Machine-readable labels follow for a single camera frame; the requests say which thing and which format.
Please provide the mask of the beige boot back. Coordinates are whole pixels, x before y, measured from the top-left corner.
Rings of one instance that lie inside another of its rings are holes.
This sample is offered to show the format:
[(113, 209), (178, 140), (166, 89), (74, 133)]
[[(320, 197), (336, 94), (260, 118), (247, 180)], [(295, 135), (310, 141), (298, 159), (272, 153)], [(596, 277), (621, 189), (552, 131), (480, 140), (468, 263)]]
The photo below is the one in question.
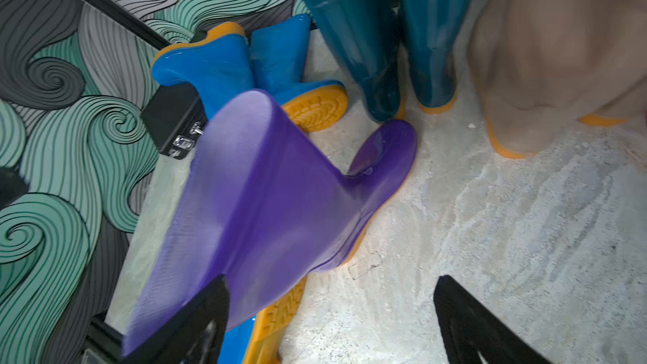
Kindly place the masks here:
[(530, 157), (572, 121), (645, 113), (646, 0), (490, 0), (468, 62), (494, 150)]

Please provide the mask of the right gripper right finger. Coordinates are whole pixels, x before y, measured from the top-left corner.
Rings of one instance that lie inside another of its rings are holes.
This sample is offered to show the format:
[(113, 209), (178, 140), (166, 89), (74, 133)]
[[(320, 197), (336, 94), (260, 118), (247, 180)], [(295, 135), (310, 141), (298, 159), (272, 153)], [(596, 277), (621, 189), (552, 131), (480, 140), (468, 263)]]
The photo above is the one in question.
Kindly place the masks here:
[(451, 276), (440, 276), (433, 302), (450, 363), (546, 363)]

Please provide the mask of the teal boot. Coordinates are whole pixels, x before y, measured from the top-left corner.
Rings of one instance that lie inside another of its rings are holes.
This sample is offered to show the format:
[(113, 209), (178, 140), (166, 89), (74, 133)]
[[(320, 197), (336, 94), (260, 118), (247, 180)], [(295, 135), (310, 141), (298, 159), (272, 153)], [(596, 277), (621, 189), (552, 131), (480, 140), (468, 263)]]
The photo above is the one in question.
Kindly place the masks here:
[(409, 77), (428, 114), (448, 111), (455, 101), (453, 46), (471, 0), (400, 0)]
[(400, 117), (399, 32), (389, 0), (303, 0), (341, 68), (362, 90), (369, 117)]

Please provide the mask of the teal boot back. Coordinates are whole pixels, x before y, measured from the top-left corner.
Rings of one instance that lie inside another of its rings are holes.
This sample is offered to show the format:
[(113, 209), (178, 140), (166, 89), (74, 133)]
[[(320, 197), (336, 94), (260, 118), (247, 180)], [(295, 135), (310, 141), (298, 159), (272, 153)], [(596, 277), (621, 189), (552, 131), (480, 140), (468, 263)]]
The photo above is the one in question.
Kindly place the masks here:
[(399, 32), (389, 0), (303, 0), (341, 68), (362, 90), (369, 117), (400, 117)]

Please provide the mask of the purple boot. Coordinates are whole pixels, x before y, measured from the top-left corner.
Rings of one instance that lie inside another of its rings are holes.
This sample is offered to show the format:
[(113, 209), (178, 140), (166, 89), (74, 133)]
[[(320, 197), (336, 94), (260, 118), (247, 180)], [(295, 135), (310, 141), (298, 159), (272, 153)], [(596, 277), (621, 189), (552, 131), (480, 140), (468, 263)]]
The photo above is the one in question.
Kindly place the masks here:
[(269, 94), (236, 96), (198, 143), (123, 352), (133, 353), (218, 276), (230, 291), (233, 329), (308, 273), (340, 266), (406, 180), (416, 149), (414, 127), (389, 121), (342, 173)]

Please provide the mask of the small blue boot orange sole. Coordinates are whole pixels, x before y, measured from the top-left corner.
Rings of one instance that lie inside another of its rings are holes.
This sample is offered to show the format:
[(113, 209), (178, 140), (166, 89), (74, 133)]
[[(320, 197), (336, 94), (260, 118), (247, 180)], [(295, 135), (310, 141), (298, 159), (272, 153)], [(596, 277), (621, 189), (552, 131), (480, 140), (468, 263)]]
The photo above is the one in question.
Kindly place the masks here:
[(342, 82), (303, 81), (311, 23), (310, 16), (299, 14), (255, 30), (250, 43), (256, 87), (272, 95), (290, 120), (306, 132), (333, 126), (348, 107)]

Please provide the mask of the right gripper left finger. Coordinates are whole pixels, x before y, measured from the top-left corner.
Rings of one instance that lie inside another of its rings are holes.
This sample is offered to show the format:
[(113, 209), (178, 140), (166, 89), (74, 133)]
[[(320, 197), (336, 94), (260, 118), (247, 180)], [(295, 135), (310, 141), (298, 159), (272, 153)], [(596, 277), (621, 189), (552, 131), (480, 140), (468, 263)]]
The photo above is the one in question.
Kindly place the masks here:
[(220, 275), (122, 363), (216, 363), (230, 308), (226, 277)]

